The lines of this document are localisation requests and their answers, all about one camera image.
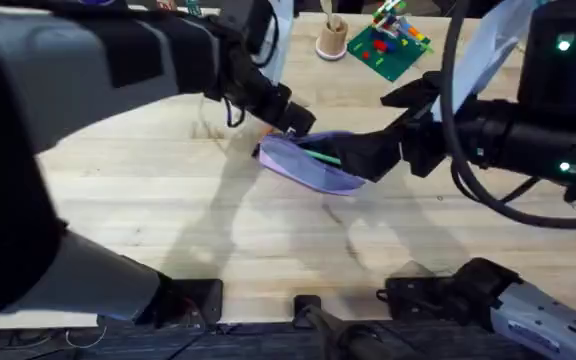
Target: purple cloth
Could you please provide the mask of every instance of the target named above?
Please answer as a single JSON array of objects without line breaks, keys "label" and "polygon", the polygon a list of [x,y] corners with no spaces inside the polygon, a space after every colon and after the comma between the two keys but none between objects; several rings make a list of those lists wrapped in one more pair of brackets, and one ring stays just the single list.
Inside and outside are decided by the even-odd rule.
[{"label": "purple cloth", "polygon": [[259,162],[314,190],[334,195],[353,195],[366,182],[308,155],[298,144],[321,141],[346,132],[323,132],[302,138],[267,135],[259,144]]}]

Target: wooden table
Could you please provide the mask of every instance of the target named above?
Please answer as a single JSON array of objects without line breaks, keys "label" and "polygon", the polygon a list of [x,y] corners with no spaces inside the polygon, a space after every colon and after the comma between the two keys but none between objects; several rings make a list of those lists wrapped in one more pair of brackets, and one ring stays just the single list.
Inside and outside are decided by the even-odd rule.
[{"label": "wooden table", "polygon": [[[350,36],[369,22],[365,15],[345,18]],[[437,53],[394,86],[440,67],[448,20],[410,20]],[[323,21],[308,13],[296,20],[284,83],[310,104],[315,132],[382,128],[402,112],[379,102],[393,84],[352,56],[317,58]],[[466,21],[462,43],[476,26]],[[483,96],[513,99],[521,60],[512,53]],[[249,120],[227,129],[222,104],[175,97],[80,131],[39,159],[73,230],[173,278],[223,279],[224,322],[289,320],[296,294],[320,295],[345,319],[386,318],[374,297],[385,278],[415,273],[414,262],[451,274],[475,256],[520,272],[576,308],[576,232],[519,225],[464,198],[445,163],[426,179],[402,163],[356,197],[315,193],[250,158],[260,127]],[[502,171],[480,178],[496,194],[521,181]],[[540,184],[516,206],[576,216],[561,194]],[[64,316],[0,317],[0,327],[94,324],[93,316]]]}]

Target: marker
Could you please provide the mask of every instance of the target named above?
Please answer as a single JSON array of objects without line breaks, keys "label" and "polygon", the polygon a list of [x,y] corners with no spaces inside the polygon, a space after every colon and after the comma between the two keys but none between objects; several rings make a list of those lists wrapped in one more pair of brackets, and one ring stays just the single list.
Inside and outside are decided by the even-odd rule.
[{"label": "marker", "polygon": [[319,159],[319,160],[323,160],[323,161],[327,161],[331,164],[336,164],[336,165],[341,165],[341,160],[332,157],[332,156],[328,156],[328,155],[324,155],[324,154],[320,154],[316,151],[312,151],[312,150],[304,150],[306,152],[306,154],[314,157],[315,159]]}]

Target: cable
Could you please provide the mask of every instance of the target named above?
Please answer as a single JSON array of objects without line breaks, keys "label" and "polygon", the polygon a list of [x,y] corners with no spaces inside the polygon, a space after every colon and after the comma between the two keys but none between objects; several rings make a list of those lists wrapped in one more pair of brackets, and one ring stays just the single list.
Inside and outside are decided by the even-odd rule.
[{"label": "cable", "polygon": [[504,204],[507,204],[507,203],[517,199],[518,197],[525,194],[528,190],[532,189],[533,186],[537,185],[537,183],[540,180],[541,179],[539,179],[538,177],[534,177],[534,176],[526,179],[526,181],[521,183],[521,185],[517,186],[517,188],[515,190],[511,191],[508,195],[504,196],[499,201],[501,201]]},{"label": "cable", "polygon": [[106,336],[106,331],[108,331],[108,326],[104,326],[104,331],[101,333],[101,335],[99,335],[99,338],[97,340],[95,340],[94,342],[88,344],[88,345],[76,345],[73,344],[70,341],[70,330],[66,330],[66,342],[68,343],[68,345],[77,348],[77,349],[89,349],[97,344],[99,344],[101,342],[101,340],[104,338],[104,336]]},{"label": "cable", "polygon": [[185,343],[182,347],[180,347],[179,349],[175,350],[174,353],[172,353],[170,356],[168,356],[165,360],[172,360],[174,358],[176,358],[177,356],[179,356],[179,354],[181,354],[182,352],[186,351],[186,349],[188,349],[189,347],[191,347],[194,343],[196,343],[197,341],[201,340],[201,338],[203,338],[204,336],[206,336],[206,334],[209,334],[207,331],[204,331],[203,333],[195,336],[192,340],[188,341],[187,343]]},{"label": "cable", "polygon": [[230,105],[230,100],[228,100],[228,98],[224,97],[224,103],[226,104],[226,125],[229,128],[236,128],[239,125],[241,125],[244,120],[246,119],[246,110],[244,109],[239,109],[240,113],[239,113],[239,119],[237,120],[236,123],[233,124],[232,122],[232,106]]},{"label": "cable", "polygon": [[382,324],[381,321],[373,321],[373,323],[382,328],[385,332],[389,333],[393,338],[401,341],[404,345],[408,346],[413,352],[416,352],[417,354],[420,354],[422,356],[426,355],[421,349],[419,349],[413,343],[408,341],[405,337],[401,336],[401,334]]},{"label": "cable", "polygon": [[467,187],[472,191],[473,195],[479,199],[481,203],[488,206],[497,213],[506,216],[514,221],[525,225],[532,225],[545,228],[554,229],[576,229],[576,218],[552,218],[532,214],[513,209],[501,201],[495,199],[481,183],[477,180],[472,169],[468,165],[466,155],[461,147],[459,137],[457,135],[457,128],[453,117],[453,96],[452,96],[452,83],[455,67],[455,56],[457,52],[457,42],[461,26],[468,11],[469,0],[457,0],[455,11],[448,26],[448,34],[446,35],[446,43],[444,46],[444,53],[441,59],[441,120],[444,131],[444,137],[448,150],[453,156],[455,166],[461,178],[466,183]]},{"label": "cable", "polygon": [[26,359],[24,359],[24,360],[36,360],[36,359],[41,359],[41,358],[44,358],[44,357],[46,357],[46,356],[50,356],[50,355],[52,355],[52,354],[56,354],[56,353],[63,352],[63,351],[66,351],[66,350],[70,350],[70,349],[57,349],[57,350],[52,350],[52,351],[45,352],[45,353],[43,353],[43,354],[39,354],[39,355],[35,355],[35,356],[32,356],[32,357],[26,358]]},{"label": "cable", "polygon": [[[457,187],[457,189],[459,189],[459,191],[465,197],[469,198],[472,201],[480,202],[479,199],[477,199],[475,197],[475,195],[473,195],[470,192],[470,190],[467,189],[466,186],[464,185],[464,183],[462,182],[461,177],[459,176],[459,172],[457,170],[457,166],[456,166],[454,161],[450,164],[450,176],[452,177],[452,181],[453,181],[453,183],[455,183],[455,186]],[[504,196],[499,201],[506,204],[506,203],[509,203],[509,202],[517,199],[518,197],[525,194],[528,190],[532,189],[540,180],[541,179],[539,179],[538,177],[534,177],[534,176],[531,178],[528,178],[526,181],[521,183],[521,185],[519,185],[515,190],[511,191],[508,195]]]},{"label": "cable", "polygon": [[270,61],[272,60],[273,56],[275,56],[277,45],[279,44],[279,19],[277,19],[277,13],[275,13],[275,9],[272,6],[271,9],[272,9],[272,18],[275,21],[275,31],[273,32],[272,35],[272,45],[270,47],[270,52],[268,52],[266,60],[260,63],[257,63],[254,60],[252,61],[252,63],[258,68],[265,68],[266,66],[268,66],[268,64],[270,64]]},{"label": "cable", "polygon": [[[28,350],[35,348],[39,345],[43,345],[48,341],[55,338],[55,335],[60,333],[60,330],[48,329],[40,333],[39,335],[35,336],[31,339],[21,339],[19,337],[19,331],[14,331],[10,338],[8,339],[8,345],[1,346],[0,351],[12,351],[12,350]],[[16,339],[17,344],[19,345],[12,345],[13,339]]]},{"label": "cable", "polygon": [[243,324],[236,324],[226,330],[217,325],[215,329],[216,336],[247,337],[247,336],[273,336],[273,335],[294,335],[301,333],[300,330],[312,331],[312,329],[296,329],[297,331],[258,331],[258,332],[236,332]]},{"label": "cable", "polygon": [[450,13],[455,9],[455,5],[457,5],[456,0],[454,3],[452,3],[452,6],[448,10],[446,10],[446,12],[443,15],[441,15],[441,17],[448,17],[448,15],[450,15]]},{"label": "cable", "polygon": [[[388,302],[388,293],[386,292],[386,289],[379,289],[377,290],[377,292],[375,293],[375,295],[377,296],[377,300],[384,302],[386,304],[389,304]],[[439,311],[441,311],[441,307],[431,304],[427,301],[423,301],[423,300],[419,300],[419,299],[415,299],[413,297],[410,296],[406,296],[405,294],[399,294],[398,297],[400,297],[401,299],[404,299],[408,302],[411,302],[415,305],[418,305],[420,308],[427,310],[431,313],[437,313]]]}]

